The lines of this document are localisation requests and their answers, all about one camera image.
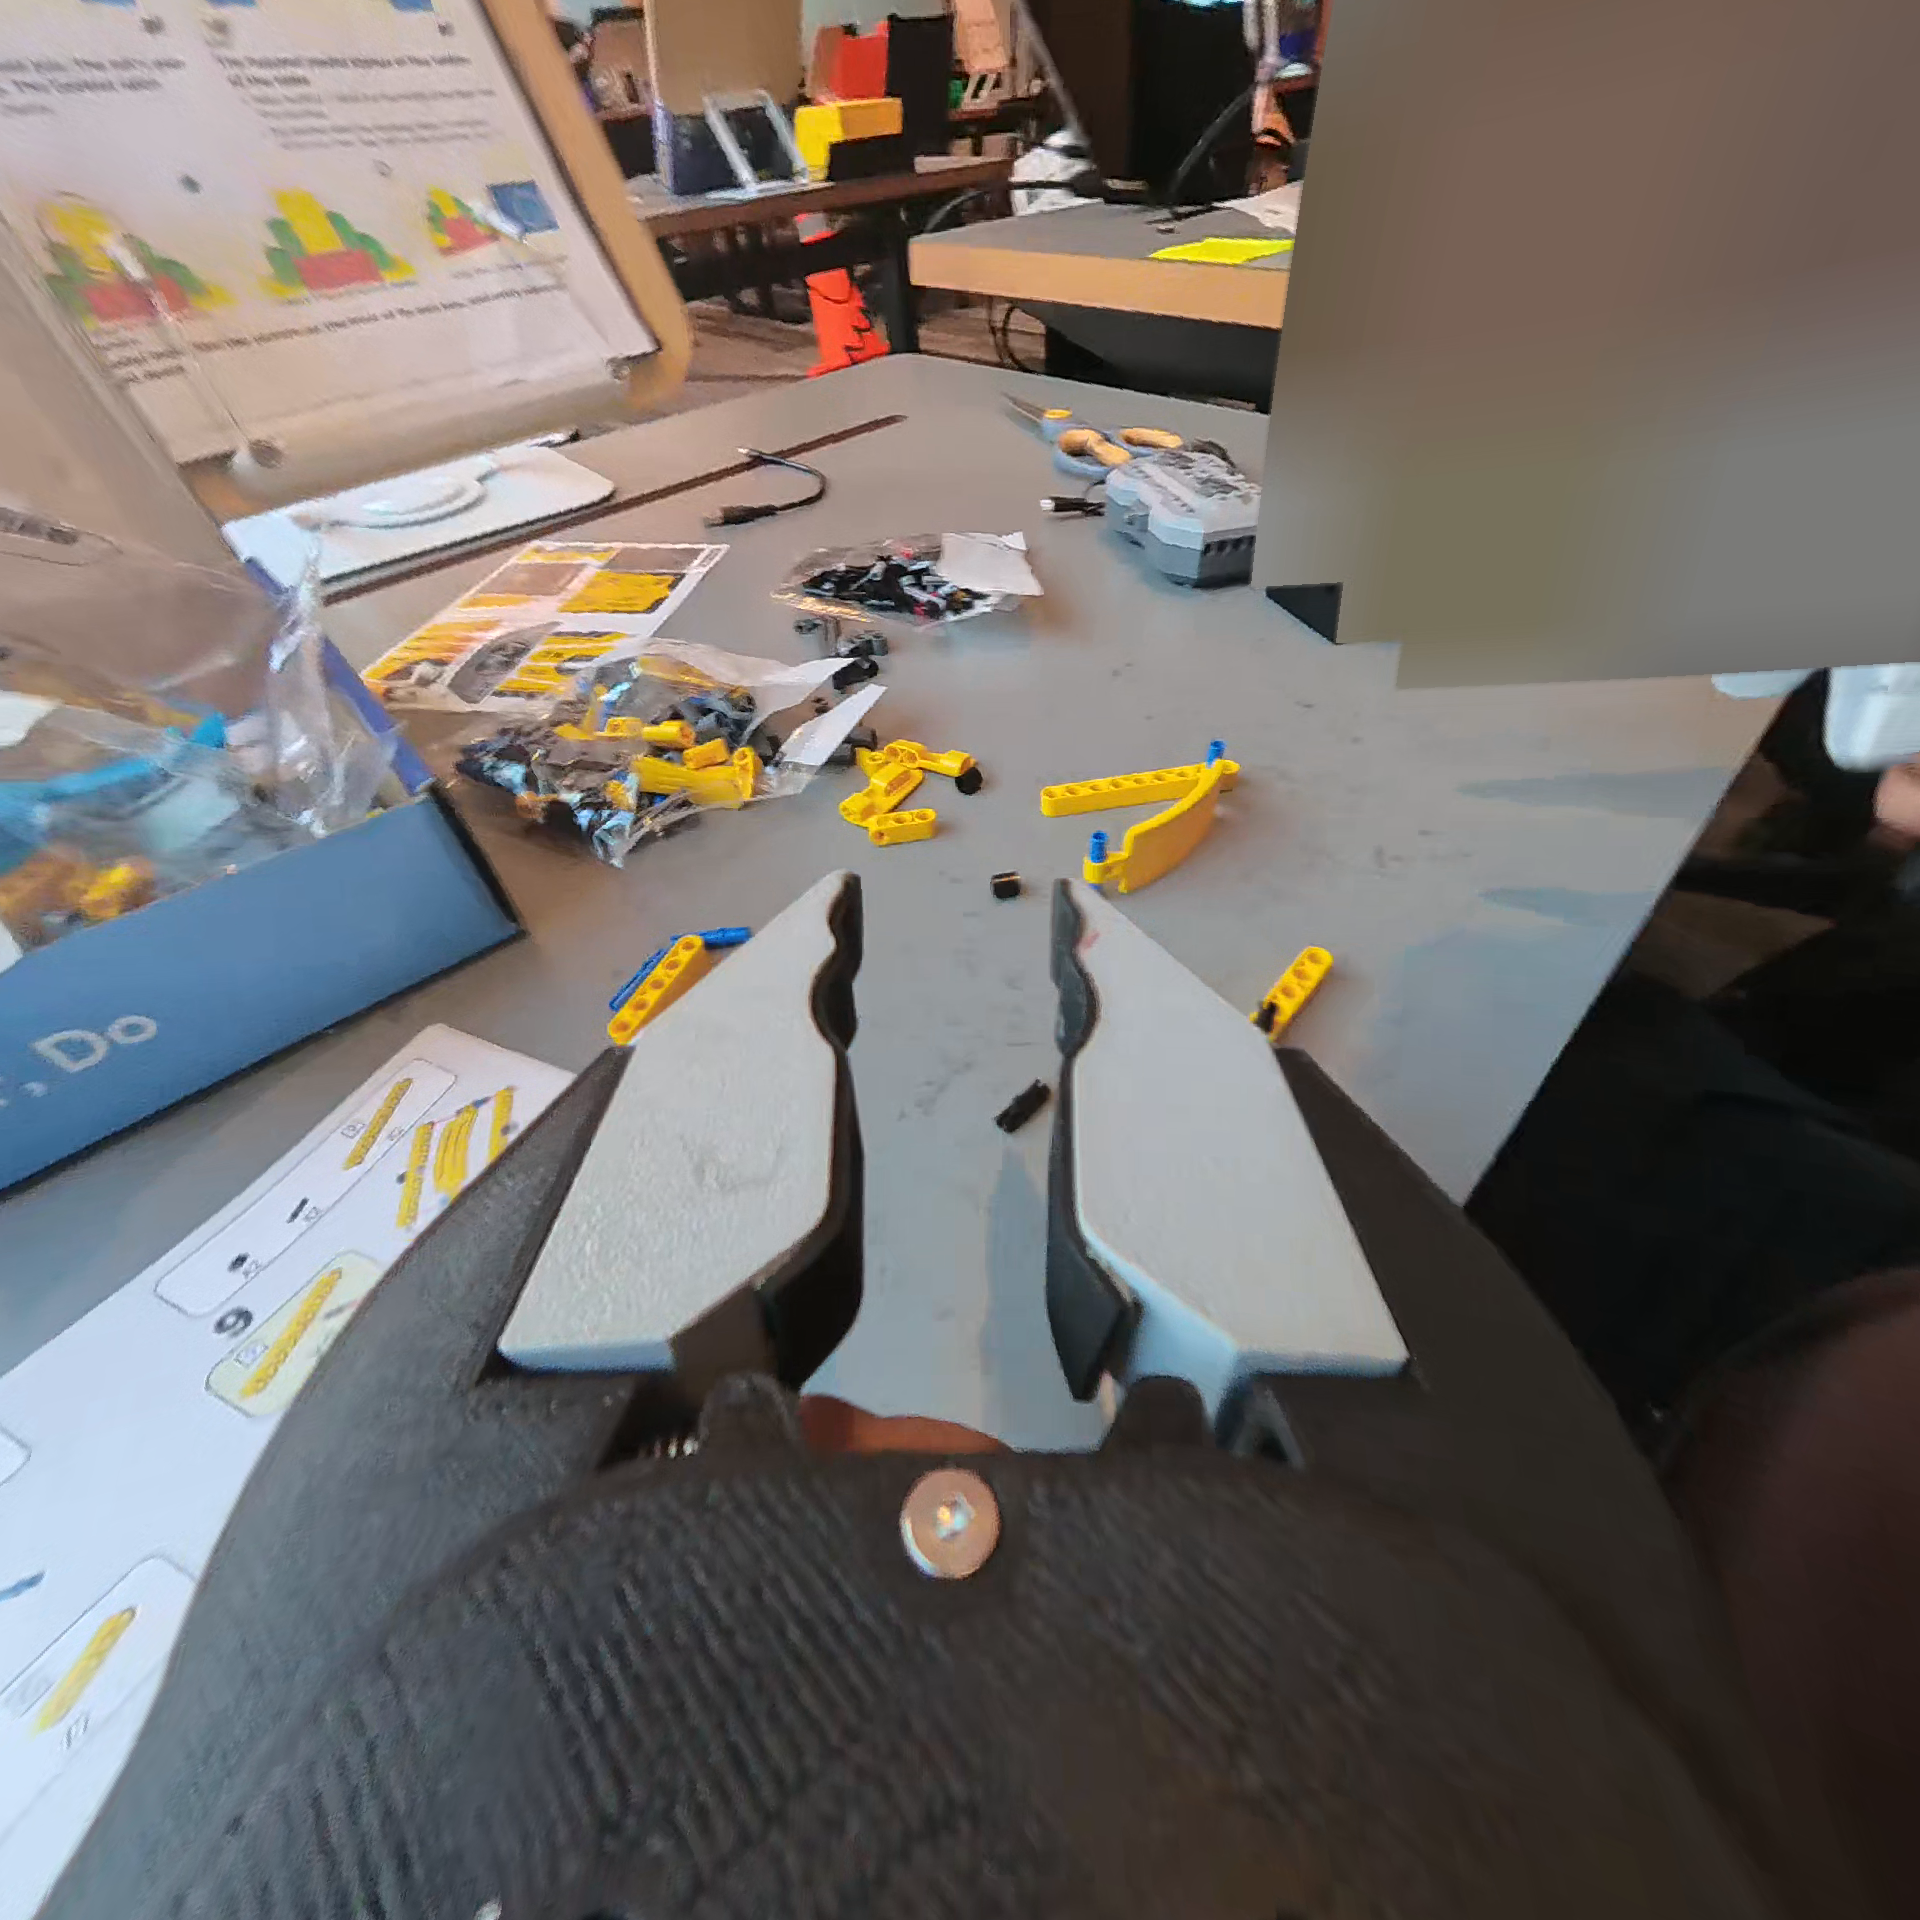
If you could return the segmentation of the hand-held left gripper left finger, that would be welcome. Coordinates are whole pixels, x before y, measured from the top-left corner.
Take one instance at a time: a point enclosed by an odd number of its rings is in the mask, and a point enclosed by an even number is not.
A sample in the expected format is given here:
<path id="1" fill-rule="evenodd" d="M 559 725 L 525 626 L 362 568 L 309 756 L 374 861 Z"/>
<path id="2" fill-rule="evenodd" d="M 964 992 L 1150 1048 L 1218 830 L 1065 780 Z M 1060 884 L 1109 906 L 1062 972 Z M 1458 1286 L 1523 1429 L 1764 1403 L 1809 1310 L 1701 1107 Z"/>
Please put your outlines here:
<path id="1" fill-rule="evenodd" d="M 861 886 L 829 872 L 612 1046 L 497 1340 L 524 1374 L 801 1388 L 861 1302 Z"/>

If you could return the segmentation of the long yellow holed beam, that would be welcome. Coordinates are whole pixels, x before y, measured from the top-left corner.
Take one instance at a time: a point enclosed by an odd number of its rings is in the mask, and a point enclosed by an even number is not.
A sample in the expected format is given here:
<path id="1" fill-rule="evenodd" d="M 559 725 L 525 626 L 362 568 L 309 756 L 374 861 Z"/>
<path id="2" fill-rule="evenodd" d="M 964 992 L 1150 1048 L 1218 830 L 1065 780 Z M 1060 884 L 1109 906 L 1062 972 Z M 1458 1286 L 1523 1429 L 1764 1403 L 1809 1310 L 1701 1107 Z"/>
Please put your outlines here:
<path id="1" fill-rule="evenodd" d="M 1283 1043 L 1283 1038 L 1295 1023 L 1298 1014 L 1307 1007 L 1313 996 L 1319 994 L 1319 990 L 1327 983 L 1332 968 L 1335 958 L 1332 951 L 1326 947 L 1309 944 L 1293 956 L 1293 960 L 1283 968 L 1283 973 L 1261 996 L 1261 1000 L 1276 1000 L 1279 1010 L 1276 1031 L 1270 1036 L 1265 1036 L 1268 1044 L 1278 1046 Z"/>
<path id="2" fill-rule="evenodd" d="M 1180 764 L 1132 775 L 1102 775 L 1047 784 L 1039 791 L 1039 811 L 1047 819 L 1075 819 L 1146 804 L 1180 807 L 1220 784 L 1234 789 L 1237 780 L 1239 765 L 1234 758 Z"/>

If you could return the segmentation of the yellow curved panel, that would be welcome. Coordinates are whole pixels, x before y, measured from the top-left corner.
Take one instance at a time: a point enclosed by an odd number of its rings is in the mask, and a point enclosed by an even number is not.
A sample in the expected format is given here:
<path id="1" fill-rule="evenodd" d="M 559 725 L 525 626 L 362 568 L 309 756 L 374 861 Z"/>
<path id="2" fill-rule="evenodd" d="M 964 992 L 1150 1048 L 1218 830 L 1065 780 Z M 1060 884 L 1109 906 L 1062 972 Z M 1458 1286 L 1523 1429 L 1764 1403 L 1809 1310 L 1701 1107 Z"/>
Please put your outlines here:
<path id="1" fill-rule="evenodd" d="M 1123 836 L 1121 850 L 1109 853 L 1099 884 L 1087 883 L 1092 875 L 1085 872 L 1083 861 L 1083 884 L 1109 895 L 1132 895 L 1174 872 L 1210 839 L 1218 807 L 1231 791 L 1220 784 L 1186 804 L 1164 807 L 1159 813 L 1138 820 Z"/>

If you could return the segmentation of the wooden background desk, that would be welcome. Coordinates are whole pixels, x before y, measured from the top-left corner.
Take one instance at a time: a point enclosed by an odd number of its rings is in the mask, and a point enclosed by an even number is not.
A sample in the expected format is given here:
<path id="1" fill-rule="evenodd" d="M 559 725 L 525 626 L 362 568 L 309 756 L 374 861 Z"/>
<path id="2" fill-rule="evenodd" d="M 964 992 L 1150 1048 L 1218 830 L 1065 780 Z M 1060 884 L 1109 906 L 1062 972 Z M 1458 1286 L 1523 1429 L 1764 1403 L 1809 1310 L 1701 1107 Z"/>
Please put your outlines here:
<path id="1" fill-rule="evenodd" d="M 1255 267 L 1150 259 L 1213 232 L 1283 236 L 1243 207 L 1077 202 L 913 239 L 917 287 L 1009 304 L 1044 332 L 1053 376 L 1268 411 L 1291 253 Z"/>

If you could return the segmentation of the short thick yellow beam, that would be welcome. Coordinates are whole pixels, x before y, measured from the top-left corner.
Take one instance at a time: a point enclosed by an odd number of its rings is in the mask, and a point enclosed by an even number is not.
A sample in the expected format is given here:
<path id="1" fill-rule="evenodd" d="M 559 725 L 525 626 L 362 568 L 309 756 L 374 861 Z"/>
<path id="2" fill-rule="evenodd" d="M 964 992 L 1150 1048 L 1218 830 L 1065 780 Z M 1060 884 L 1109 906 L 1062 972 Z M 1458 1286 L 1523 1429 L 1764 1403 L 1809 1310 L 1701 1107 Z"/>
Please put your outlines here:
<path id="1" fill-rule="evenodd" d="M 661 963 L 661 968 L 647 980 L 639 994 L 622 1014 L 607 1019 L 607 1043 L 612 1046 L 634 1044 L 638 1034 L 659 1019 L 673 1003 L 706 979 L 717 963 L 717 951 L 709 951 L 700 940 L 682 934 L 674 951 Z"/>

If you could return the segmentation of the white instruction booklet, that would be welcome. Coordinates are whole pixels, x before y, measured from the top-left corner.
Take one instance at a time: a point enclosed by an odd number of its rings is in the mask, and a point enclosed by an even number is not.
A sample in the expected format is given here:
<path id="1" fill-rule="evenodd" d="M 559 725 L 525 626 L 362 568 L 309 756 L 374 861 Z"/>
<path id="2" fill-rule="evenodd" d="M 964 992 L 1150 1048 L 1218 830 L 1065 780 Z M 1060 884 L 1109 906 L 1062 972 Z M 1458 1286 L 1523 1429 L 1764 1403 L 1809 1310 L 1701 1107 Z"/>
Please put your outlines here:
<path id="1" fill-rule="evenodd" d="M 226 1207 L 2 1381 L 2 1906 L 129 1760 L 234 1503 L 394 1261 L 570 1074 L 422 1028 Z"/>

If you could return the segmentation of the yellow black sticker sheet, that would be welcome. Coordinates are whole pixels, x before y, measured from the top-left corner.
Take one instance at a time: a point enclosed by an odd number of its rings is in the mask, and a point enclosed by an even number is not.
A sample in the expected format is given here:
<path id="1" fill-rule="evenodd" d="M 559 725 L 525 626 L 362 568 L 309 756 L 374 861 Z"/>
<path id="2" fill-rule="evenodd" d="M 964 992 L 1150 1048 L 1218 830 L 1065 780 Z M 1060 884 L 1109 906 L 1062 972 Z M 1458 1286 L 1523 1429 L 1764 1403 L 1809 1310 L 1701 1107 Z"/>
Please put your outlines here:
<path id="1" fill-rule="evenodd" d="M 394 711 L 535 714 L 659 636 L 727 551 L 530 542 L 377 656 L 364 684 Z"/>

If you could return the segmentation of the clear bag black parts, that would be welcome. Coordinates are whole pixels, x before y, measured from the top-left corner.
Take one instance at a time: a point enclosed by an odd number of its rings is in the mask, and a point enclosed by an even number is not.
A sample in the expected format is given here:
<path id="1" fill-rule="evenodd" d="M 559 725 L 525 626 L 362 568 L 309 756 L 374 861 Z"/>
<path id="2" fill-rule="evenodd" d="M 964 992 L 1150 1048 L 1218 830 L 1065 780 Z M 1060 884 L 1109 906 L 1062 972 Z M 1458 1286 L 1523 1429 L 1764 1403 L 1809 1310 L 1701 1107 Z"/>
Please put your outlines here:
<path id="1" fill-rule="evenodd" d="M 805 614 L 910 629 L 1025 610 L 1042 594 L 1021 532 L 901 534 L 817 548 L 773 591 L 779 606 Z"/>

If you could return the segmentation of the grey robot hub block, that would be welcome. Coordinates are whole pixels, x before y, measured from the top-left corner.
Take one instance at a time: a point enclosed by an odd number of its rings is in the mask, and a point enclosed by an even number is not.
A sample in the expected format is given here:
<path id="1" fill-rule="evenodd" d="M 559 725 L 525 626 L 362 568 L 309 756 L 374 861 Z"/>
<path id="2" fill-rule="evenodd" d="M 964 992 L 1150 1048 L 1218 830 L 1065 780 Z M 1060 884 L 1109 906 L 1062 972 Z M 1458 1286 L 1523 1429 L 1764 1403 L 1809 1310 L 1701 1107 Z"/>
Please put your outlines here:
<path id="1" fill-rule="evenodd" d="M 1203 447 L 1169 447 L 1118 467 L 1102 515 L 1164 580 L 1193 589 L 1247 584 L 1261 487 Z"/>

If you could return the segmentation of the blue robot part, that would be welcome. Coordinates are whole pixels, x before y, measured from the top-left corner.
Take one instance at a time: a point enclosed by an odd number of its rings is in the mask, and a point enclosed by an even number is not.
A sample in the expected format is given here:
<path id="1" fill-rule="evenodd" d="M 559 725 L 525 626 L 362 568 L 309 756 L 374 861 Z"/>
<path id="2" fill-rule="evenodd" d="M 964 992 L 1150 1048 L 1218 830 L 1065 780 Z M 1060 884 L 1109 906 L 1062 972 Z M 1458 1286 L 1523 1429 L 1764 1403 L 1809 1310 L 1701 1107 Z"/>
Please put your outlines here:
<path id="1" fill-rule="evenodd" d="M 50 775 L 5 775 L 2 830 L 37 843 L 61 820 L 134 819 L 170 804 L 202 802 L 212 819 L 234 810 L 234 791 L 217 760 L 116 755 Z"/>

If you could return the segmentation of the person's torso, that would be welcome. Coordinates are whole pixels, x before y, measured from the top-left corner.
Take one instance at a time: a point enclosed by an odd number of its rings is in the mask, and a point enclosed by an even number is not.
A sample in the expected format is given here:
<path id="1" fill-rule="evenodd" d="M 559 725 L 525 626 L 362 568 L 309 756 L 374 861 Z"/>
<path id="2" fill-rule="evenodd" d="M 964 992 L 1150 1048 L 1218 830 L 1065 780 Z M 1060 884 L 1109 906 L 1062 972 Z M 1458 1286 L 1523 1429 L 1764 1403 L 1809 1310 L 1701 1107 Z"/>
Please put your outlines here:
<path id="1" fill-rule="evenodd" d="M 1918 1275 L 1823 1292 L 1676 1416 L 1669 1494 L 1711 1572 L 1830 1914 L 1918 1916 Z"/>

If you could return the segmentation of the small grey orange tool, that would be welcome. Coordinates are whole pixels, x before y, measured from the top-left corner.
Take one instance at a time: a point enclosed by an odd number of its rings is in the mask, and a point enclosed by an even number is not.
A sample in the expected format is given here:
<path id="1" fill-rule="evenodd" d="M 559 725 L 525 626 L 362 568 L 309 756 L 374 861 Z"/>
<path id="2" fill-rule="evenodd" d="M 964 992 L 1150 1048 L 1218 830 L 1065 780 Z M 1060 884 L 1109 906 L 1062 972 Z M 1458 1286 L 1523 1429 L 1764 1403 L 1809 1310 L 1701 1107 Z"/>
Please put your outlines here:
<path id="1" fill-rule="evenodd" d="M 1052 447 L 1053 463 L 1090 483 L 1105 480 L 1132 461 L 1157 459 L 1166 452 L 1199 452 L 1234 467 L 1231 454 L 1212 438 L 1188 438 L 1157 424 L 1099 427 L 1067 407 L 1039 404 L 1015 394 L 1003 396 L 1005 404 L 1031 424 Z"/>

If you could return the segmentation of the orange plastic item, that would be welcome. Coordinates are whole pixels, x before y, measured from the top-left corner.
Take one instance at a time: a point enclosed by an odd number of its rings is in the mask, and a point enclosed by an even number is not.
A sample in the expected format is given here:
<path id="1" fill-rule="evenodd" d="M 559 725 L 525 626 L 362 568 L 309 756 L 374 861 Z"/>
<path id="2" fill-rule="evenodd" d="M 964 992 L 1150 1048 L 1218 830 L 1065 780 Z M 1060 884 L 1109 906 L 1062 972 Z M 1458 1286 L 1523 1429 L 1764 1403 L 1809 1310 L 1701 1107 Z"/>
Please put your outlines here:
<path id="1" fill-rule="evenodd" d="M 817 347 L 806 376 L 827 376 L 890 354 L 891 347 L 852 271 L 817 271 L 805 278 L 805 286 Z"/>

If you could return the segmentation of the tan sign board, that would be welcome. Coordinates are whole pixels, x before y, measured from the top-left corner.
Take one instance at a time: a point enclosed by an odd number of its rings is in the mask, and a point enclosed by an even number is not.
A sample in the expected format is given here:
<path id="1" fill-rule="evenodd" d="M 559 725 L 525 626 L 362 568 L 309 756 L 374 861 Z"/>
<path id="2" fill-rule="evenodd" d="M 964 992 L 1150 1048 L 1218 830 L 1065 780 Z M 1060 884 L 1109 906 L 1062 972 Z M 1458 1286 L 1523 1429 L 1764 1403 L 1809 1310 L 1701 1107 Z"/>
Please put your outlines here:
<path id="1" fill-rule="evenodd" d="M 570 56 L 540 3 L 481 3 L 486 29 L 514 74 L 514 84 L 540 124 L 567 191 L 577 202 L 595 244 L 622 295 L 647 327 L 653 347 L 614 359 L 612 411 L 606 420 L 643 420 L 659 416 L 685 379 L 691 363 L 691 327 L 682 292 L 665 267 L 661 248 L 635 210 L 625 174 L 599 125 L 583 84 L 572 76 Z"/>

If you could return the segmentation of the yellow foam block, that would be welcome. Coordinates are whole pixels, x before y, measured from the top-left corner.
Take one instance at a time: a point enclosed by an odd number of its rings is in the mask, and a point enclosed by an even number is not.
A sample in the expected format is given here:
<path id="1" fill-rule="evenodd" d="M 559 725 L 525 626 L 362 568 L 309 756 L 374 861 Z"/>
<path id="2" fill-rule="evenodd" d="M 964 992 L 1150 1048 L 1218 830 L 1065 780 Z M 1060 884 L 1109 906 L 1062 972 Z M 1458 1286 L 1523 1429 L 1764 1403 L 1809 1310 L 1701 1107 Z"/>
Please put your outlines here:
<path id="1" fill-rule="evenodd" d="M 910 160 L 905 107 L 893 93 L 802 102 L 794 130 L 809 180 L 877 176 Z"/>

